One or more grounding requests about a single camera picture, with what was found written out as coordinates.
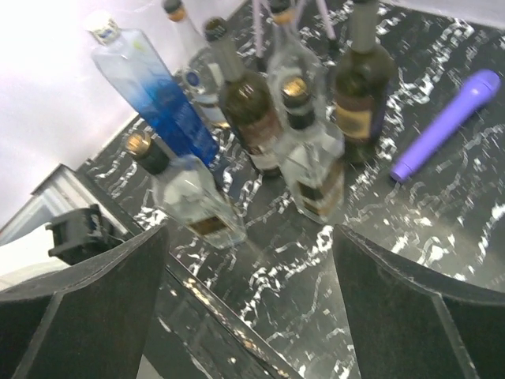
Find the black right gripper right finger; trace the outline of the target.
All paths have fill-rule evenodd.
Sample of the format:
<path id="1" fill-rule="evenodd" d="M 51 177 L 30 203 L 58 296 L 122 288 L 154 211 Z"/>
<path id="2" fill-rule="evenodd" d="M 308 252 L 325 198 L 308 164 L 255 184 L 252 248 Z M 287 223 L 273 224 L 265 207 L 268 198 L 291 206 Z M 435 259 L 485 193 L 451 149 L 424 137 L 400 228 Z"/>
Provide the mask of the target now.
<path id="1" fill-rule="evenodd" d="M 504 294 L 401 257 L 352 229 L 333 256 L 363 378 L 502 378 Z"/>

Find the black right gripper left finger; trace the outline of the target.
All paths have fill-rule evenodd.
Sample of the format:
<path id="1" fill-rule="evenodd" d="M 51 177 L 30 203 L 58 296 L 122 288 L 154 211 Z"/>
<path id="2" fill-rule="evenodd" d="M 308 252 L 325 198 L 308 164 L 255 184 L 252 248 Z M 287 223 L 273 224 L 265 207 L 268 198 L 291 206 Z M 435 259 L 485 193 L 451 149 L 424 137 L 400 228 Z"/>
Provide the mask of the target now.
<path id="1" fill-rule="evenodd" d="M 1 293 L 3 378 L 135 378 L 168 250 L 153 227 Z"/>

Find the clear bottle gold cap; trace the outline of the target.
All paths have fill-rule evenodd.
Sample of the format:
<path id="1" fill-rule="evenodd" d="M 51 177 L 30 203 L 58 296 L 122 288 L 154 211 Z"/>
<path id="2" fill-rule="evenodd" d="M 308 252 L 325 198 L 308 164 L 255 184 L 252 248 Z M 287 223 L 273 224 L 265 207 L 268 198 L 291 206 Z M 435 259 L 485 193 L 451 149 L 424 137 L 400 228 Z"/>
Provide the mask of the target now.
<path id="1" fill-rule="evenodd" d="M 307 83 L 287 77 L 281 87 L 286 131 L 275 147 L 279 168 L 297 210 L 320 224 L 335 224 L 345 197 L 345 141 L 317 111 Z"/>

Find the dark wine bottle silver cap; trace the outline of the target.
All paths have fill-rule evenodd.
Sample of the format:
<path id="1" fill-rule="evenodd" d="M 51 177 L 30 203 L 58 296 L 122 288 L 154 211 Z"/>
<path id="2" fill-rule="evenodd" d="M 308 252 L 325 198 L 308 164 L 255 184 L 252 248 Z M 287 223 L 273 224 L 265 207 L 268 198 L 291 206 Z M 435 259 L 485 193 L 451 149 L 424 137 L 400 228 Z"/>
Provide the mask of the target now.
<path id="1" fill-rule="evenodd" d="M 378 1 L 353 2 L 350 47 L 335 67 L 336 125 L 345 137 L 346 160 L 353 164 L 375 155 L 396 73 L 393 58 L 376 38 L 378 10 Z"/>

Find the clear plastic bottle blue label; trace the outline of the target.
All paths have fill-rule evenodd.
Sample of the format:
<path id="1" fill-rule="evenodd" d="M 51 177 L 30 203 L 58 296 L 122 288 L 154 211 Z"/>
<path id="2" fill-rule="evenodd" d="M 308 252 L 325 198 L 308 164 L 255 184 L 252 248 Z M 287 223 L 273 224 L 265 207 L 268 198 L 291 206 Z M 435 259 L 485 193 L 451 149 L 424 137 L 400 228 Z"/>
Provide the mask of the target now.
<path id="1" fill-rule="evenodd" d="M 317 114 L 325 116 L 326 82 L 322 63 L 303 45 L 298 31 L 290 27 L 294 8 L 290 1 L 269 2 L 274 22 L 274 50 L 267 64 L 267 84 L 281 123 L 287 123 L 282 102 L 282 83 L 292 76 L 301 77 L 311 90 L 318 106 Z"/>

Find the blue box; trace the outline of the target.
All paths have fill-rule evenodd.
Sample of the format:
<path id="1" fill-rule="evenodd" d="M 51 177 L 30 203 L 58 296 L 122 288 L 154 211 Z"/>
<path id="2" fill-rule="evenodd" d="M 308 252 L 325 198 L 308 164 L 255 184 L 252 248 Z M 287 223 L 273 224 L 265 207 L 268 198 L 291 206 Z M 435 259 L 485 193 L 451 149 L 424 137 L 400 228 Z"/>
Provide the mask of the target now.
<path id="1" fill-rule="evenodd" d="M 88 15 L 85 27 L 99 44 L 92 52 L 99 72 L 174 154 L 215 166 L 218 143 L 145 33 L 120 28 L 101 10 Z"/>

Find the clear glass bottle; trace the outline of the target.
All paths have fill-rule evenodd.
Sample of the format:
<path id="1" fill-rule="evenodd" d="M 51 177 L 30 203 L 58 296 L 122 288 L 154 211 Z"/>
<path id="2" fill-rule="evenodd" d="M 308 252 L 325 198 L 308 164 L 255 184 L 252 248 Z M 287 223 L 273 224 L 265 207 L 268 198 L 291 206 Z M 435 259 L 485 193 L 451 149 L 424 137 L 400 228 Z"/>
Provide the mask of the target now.
<path id="1" fill-rule="evenodd" d="M 183 65 L 181 78 L 194 103 L 212 126 L 228 128 L 229 124 L 219 107 L 218 97 L 223 75 L 208 42 L 198 32 L 182 1 L 163 1 L 163 10 L 181 37 L 181 44 L 188 58 Z"/>

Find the dark bottle brown label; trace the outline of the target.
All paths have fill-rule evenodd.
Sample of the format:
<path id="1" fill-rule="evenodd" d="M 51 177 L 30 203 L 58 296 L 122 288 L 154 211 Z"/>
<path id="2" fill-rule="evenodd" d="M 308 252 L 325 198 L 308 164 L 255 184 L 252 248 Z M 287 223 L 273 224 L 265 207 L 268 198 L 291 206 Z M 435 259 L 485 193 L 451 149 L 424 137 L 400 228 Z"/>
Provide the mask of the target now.
<path id="1" fill-rule="evenodd" d="M 204 36 L 223 75 L 219 106 L 234 135 L 256 171 L 266 177 L 281 175 L 274 147 L 283 128 L 265 79 L 245 67 L 223 18 L 208 19 Z"/>

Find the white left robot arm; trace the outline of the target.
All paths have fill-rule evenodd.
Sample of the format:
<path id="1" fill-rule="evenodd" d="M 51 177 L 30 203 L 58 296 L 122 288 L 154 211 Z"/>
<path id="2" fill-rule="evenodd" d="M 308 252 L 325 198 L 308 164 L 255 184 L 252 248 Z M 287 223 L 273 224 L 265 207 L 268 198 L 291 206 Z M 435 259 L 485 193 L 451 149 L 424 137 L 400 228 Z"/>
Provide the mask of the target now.
<path id="1" fill-rule="evenodd" d="M 126 240 L 97 204 L 67 212 L 1 245 L 1 290 L 76 265 Z"/>

